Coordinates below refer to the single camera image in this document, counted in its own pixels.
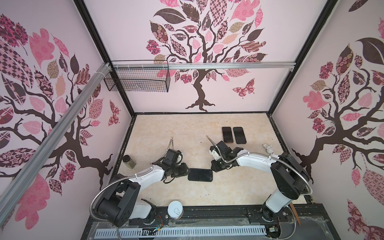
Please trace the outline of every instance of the wall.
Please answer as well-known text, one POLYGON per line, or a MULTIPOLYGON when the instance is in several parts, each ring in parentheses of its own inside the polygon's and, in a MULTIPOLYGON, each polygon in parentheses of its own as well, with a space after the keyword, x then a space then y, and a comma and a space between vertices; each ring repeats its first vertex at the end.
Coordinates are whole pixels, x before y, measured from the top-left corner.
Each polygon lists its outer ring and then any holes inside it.
POLYGON ((341 239, 384 236, 383 13, 341 1, 273 115, 341 239))
MULTIPOLYGON (((2 193, 102 60, 71 0, 11 1, 0 14, 2 193)), ((102 82, 2 226, 1 239, 79 239, 129 121, 119 94, 102 82)))
MULTIPOLYGON (((325 2, 86 1, 112 60, 160 63, 294 61, 325 2)), ((287 69, 194 72, 171 71, 168 93, 128 92, 134 110, 267 111, 287 69)))

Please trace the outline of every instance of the smartphone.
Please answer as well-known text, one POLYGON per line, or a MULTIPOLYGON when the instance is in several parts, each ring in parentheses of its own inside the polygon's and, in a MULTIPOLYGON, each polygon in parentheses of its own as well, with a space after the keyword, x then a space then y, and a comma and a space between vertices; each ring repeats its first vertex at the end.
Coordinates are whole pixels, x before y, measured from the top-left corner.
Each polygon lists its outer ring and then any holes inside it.
POLYGON ((211 169, 191 168, 188 174, 189 181, 212 182, 214 179, 211 169))
POLYGON ((232 129, 231 127, 222 127, 223 131, 223 140, 226 143, 233 143, 232 129))
POLYGON ((242 127, 234 127, 233 134, 235 135, 235 140, 237 144, 246 144, 247 140, 245 139, 245 134, 242 127))

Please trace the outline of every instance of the marble-pattern floor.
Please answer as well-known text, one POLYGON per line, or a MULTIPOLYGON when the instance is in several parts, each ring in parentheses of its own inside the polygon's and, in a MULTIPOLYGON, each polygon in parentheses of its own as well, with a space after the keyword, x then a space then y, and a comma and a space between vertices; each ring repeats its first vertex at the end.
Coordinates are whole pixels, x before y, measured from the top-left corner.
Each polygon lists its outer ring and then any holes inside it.
MULTIPOLYGON (((131 175, 149 168, 165 153, 170 137, 189 168, 210 169, 211 143, 205 136, 218 143, 223 138, 221 128, 227 126, 243 127, 247 139, 246 144, 227 144, 232 149, 238 146, 266 153, 262 146, 266 143, 272 145, 275 154, 283 152, 265 113, 138 115, 125 151, 137 165, 129 169, 122 163, 118 173, 131 175)), ((263 204, 276 189, 271 174, 250 167, 233 167, 213 175, 212 182, 192 182, 186 176, 169 184, 157 182, 143 190, 138 199, 147 199, 156 206, 166 206, 173 200, 185 206, 251 205, 263 204)), ((300 196, 293 203, 306 201, 300 196)))

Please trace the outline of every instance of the pink butterfly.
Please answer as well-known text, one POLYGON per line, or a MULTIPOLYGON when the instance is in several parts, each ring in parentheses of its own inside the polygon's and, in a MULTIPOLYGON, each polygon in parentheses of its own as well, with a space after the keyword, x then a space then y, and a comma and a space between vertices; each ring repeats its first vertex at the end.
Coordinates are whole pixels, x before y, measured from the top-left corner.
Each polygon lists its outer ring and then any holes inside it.
POLYGON ((240 97, 242 97, 244 99, 244 96, 247 94, 247 93, 253 93, 254 94, 254 90, 255 88, 252 87, 253 85, 255 84, 255 79, 252 79, 251 81, 249 81, 247 83, 247 85, 245 86, 245 88, 234 88, 232 90, 234 90, 236 93, 239 94, 240 97))

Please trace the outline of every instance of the wire basket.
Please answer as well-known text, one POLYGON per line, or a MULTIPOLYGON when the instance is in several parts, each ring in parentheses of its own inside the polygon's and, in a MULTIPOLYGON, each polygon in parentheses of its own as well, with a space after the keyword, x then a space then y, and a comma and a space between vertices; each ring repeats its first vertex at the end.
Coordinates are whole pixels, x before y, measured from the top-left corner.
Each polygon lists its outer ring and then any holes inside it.
POLYGON ((108 90, 118 91, 117 81, 120 81, 124 91, 168 92, 170 83, 168 61, 161 61, 161 64, 157 61, 156 64, 135 63, 138 61, 153 62, 153 60, 127 60, 123 61, 124 64, 114 64, 113 70, 104 78, 108 90))

